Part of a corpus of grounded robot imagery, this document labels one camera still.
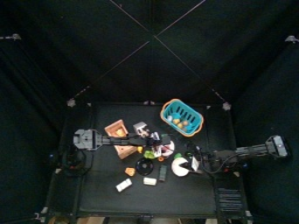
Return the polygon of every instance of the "basket handle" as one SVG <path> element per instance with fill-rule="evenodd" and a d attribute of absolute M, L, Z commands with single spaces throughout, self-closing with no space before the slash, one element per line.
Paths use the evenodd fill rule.
<path fill-rule="evenodd" d="M 200 127 L 187 136 L 187 135 L 184 135 L 183 133 L 183 135 L 184 136 L 187 136 L 187 137 L 192 137 L 196 133 L 199 133 L 200 132 L 200 130 L 202 130 L 202 125 L 203 125 L 203 122 L 204 122 L 204 120 L 203 120 L 203 116 L 202 116 L 202 114 L 200 114 L 200 120 L 202 120 L 202 122 L 200 122 Z"/>
<path fill-rule="evenodd" d="M 160 116 L 162 118 L 164 118 L 164 108 L 172 103 L 172 102 L 178 102 L 178 101 L 182 101 L 179 99 L 171 99 L 164 105 L 163 105 L 163 110 L 160 112 Z"/>

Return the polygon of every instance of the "brown box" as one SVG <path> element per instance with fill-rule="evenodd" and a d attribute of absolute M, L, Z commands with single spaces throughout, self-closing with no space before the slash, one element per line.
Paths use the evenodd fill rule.
<path fill-rule="evenodd" d="M 119 120 L 110 124 L 106 127 L 106 132 L 111 137 L 124 137 L 127 135 L 127 127 L 123 120 Z M 131 145 L 116 145 L 115 147 L 116 153 L 122 159 L 130 156 L 136 151 L 136 147 Z"/>

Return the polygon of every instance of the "orange object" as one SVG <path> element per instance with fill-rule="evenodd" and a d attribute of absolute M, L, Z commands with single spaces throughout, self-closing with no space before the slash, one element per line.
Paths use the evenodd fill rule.
<path fill-rule="evenodd" d="M 159 161 L 159 162 L 163 162 L 163 161 L 164 161 L 164 157 L 159 157 L 159 158 L 158 158 L 158 161 Z"/>
<path fill-rule="evenodd" d="M 127 174 L 128 176 L 134 177 L 135 174 L 136 174 L 136 169 L 135 169 L 135 168 L 130 168 L 130 167 L 127 167 L 127 168 L 126 168 L 126 174 Z"/>
<path fill-rule="evenodd" d="M 119 120 L 106 127 L 106 132 L 111 137 L 120 137 L 127 135 L 127 127 L 123 120 Z M 131 145 L 115 145 L 116 153 L 120 159 L 136 152 L 136 147 Z"/>

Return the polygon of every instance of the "teal basket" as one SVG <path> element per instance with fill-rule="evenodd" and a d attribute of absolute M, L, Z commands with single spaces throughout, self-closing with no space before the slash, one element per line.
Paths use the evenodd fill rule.
<path fill-rule="evenodd" d="M 202 114 L 179 99 L 172 99 L 163 105 L 160 116 L 186 137 L 192 137 L 202 130 Z"/>

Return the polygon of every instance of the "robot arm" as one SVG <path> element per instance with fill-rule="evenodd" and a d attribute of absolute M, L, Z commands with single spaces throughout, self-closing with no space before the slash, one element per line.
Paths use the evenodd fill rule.
<path fill-rule="evenodd" d="M 171 138 L 167 135 L 160 138 L 150 136 L 138 136 L 128 134 L 124 137 L 102 136 L 94 129 L 79 129 L 75 132 L 74 144 L 80 150 L 95 151 L 102 145 L 134 145 L 154 147 L 158 145 L 167 145 L 171 143 Z"/>
<path fill-rule="evenodd" d="M 284 140 L 280 136 L 271 136 L 266 143 L 239 147 L 236 150 L 214 151 L 211 154 L 202 152 L 196 147 L 200 166 L 207 173 L 218 173 L 236 170 L 247 159 L 272 156 L 286 158 L 288 156 Z"/>

